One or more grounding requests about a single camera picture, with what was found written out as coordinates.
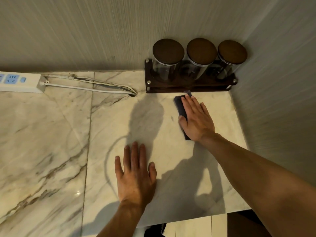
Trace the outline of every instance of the glass canister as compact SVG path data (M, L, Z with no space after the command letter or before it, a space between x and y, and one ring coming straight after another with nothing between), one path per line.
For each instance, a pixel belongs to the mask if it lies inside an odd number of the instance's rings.
M232 67L245 62L248 56L246 48L233 40L222 41L218 46L217 55L220 61L214 66L212 76L219 80L225 79L233 72Z
M184 57L184 48L172 39L161 39L153 46L153 76L160 81L174 79L177 64Z
M191 40L186 47L186 52L188 57L182 62L180 75L193 80L201 77L217 55L215 45L204 38Z

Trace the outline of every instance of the wall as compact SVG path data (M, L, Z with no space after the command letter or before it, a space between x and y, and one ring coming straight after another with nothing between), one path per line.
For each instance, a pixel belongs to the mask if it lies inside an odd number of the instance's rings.
M165 37L243 42L276 0L0 0L0 70L141 69Z
M279 0L249 36L232 96L248 145L316 185L316 0Z

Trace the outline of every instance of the jar lid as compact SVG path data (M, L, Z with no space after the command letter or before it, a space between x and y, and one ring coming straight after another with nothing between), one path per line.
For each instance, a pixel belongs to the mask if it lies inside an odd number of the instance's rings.
M192 61L200 65L211 64L217 55L214 44L204 38L191 40L186 47L186 52Z
M184 48L172 39L161 39L153 46L153 55L157 61L166 65L175 65L184 57Z
M233 65L239 65L247 59L247 50L233 40L222 41L218 46L218 53L223 60Z

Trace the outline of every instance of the white marble surface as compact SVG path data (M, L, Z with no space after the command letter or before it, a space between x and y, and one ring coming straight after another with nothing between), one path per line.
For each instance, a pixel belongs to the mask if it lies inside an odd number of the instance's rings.
M144 143L154 161L158 185L139 227L248 209L215 158L186 141L173 98L180 93L146 94L143 71L96 72L95 79L126 83L136 97L93 93L83 236L97 234L118 206L114 157L126 144ZM216 130L246 147L228 92L194 93L214 119Z
M0 92L1 237L80 235L91 98L91 91L54 87Z
M140 227L249 208L214 157L185 141L173 103L180 93L146 94L143 71L76 74L139 93L54 87L44 94L0 92L0 237L96 235L118 206L114 157L134 140L145 143L158 172ZM246 147L229 93L195 96L217 131Z

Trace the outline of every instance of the power strip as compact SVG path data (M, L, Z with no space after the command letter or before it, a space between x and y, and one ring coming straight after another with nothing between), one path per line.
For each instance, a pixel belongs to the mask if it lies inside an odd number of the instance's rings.
M41 74L0 72L0 91L43 93L45 82Z

